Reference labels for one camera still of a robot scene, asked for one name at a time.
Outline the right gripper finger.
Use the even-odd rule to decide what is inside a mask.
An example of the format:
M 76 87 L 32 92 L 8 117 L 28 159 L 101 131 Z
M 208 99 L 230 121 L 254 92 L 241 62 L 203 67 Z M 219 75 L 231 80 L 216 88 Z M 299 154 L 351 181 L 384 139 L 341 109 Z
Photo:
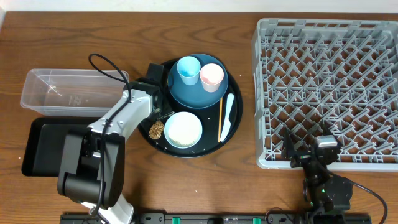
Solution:
M 322 131 L 323 131 L 323 136 L 333 135 L 335 137 L 335 139 L 338 141 L 338 145 L 337 146 L 342 146 L 343 145 L 338 140 L 338 138 L 333 134 L 333 132 L 331 131 L 331 126 L 325 121 L 322 122 Z
M 282 157 L 295 157 L 295 156 L 297 156 L 297 151 L 294 148 L 292 135 L 290 131 L 287 128 L 285 128 L 283 145 L 282 145 Z

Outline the brown walnut shell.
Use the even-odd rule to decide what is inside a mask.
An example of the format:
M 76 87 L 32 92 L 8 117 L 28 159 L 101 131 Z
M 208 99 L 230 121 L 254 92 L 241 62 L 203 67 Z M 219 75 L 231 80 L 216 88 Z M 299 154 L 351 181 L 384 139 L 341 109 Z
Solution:
M 161 120 L 156 121 L 149 130 L 149 137 L 151 139 L 159 139 L 164 132 L 164 124 Z

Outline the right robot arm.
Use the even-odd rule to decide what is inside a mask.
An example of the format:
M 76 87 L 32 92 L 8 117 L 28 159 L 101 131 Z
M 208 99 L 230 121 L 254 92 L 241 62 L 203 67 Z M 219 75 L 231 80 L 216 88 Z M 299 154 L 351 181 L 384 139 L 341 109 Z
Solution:
M 290 161 L 291 168 L 304 170 L 307 201 L 322 212 L 341 212 L 350 209 L 353 186 L 346 178 L 333 176 L 327 169 L 338 160 L 343 145 L 325 123 L 322 123 L 322 131 L 308 149 L 299 151 L 294 148 L 292 134 L 285 130 L 282 157 Z

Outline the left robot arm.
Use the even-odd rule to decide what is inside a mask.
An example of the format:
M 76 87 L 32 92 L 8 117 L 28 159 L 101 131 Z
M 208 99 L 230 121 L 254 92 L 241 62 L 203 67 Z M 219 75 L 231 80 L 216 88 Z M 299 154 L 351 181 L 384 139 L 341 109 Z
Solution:
M 122 195 L 125 144 L 143 120 L 168 107 L 166 87 L 147 78 L 128 83 L 104 116 L 66 134 L 57 190 L 91 210 L 83 223 L 133 223 L 134 207 Z

